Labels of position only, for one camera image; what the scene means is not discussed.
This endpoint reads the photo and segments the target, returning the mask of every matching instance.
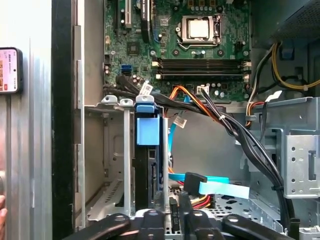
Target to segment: metal panel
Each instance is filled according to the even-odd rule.
[[[270,39],[305,44],[318,38],[319,19],[315,16],[319,12],[319,0],[252,1],[253,46],[268,44]]]
[[[21,49],[24,70],[23,94],[0,96],[6,239],[50,240],[52,2],[1,1],[1,9],[5,11],[0,14],[0,46]]]
[[[319,180],[319,136],[286,136],[283,151],[284,188],[288,198],[318,198],[320,196]]]

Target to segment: green circuit board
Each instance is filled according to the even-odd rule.
[[[204,59],[219,60],[250,60],[250,6],[244,1],[244,5],[236,8],[227,0],[180,0],[179,7],[175,8],[174,0],[154,0],[152,33],[155,36],[151,43],[144,43],[141,34],[141,10],[137,8],[140,0],[133,0],[131,6],[132,28],[126,29],[119,26],[115,32],[115,12],[125,9],[125,0],[105,0],[105,29],[104,46],[105,56],[110,61],[107,67],[104,81],[116,86],[116,76],[121,72],[122,65],[132,66],[132,75],[140,80],[149,80],[153,89],[165,95],[170,95],[176,85],[183,85],[194,92],[197,86],[209,86],[210,96],[217,101],[244,101],[248,95],[245,91],[243,79],[227,81],[195,81],[175,80],[166,81],[156,79],[152,59],[194,59],[195,53],[205,51]],[[219,13],[221,19],[220,45],[212,47],[190,47],[182,49],[177,44],[177,25],[183,16],[214,16],[217,6],[223,7]],[[241,49],[236,49],[236,43],[241,43]]]

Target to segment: cpu socket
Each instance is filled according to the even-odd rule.
[[[219,15],[183,16],[175,29],[179,46],[184,49],[182,45],[218,46],[221,43],[220,19]]]

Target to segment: connector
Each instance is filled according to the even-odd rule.
[[[192,196],[201,196],[199,193],[200,183],[206,183],[208,178],[194,172],[186,172],[183,190]]]
[[[205,86],[205,85],[200,85],[200,86],[196,86],[196,95],[201,95],[201,90],[204,90],[207,94],[209,94],[209,86]]]

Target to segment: perforated metal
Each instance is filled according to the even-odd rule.
[[[293,14],[272,35],[274,39],[320,37],[320,1],[313,0]]]

